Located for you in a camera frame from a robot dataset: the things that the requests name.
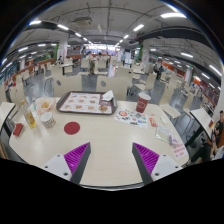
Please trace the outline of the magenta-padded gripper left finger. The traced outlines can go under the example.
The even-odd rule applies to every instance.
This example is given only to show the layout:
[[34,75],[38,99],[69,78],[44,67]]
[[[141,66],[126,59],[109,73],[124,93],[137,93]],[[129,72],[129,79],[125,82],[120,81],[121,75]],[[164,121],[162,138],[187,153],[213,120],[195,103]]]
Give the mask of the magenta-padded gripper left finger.
[[79,184],[90,153],[90,143],[87,142],[65,155],[56,154],[43,166],[43,169],[65,180]]

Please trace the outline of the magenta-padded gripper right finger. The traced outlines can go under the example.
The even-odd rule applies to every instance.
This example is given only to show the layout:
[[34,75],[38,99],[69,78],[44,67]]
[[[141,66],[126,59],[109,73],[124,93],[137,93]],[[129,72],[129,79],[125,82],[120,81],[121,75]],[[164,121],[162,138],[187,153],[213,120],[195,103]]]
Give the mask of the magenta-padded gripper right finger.
[[182,169],[182,167],[167,154],[159,155],[137,143],[133,144],[132,153],[145,185]]

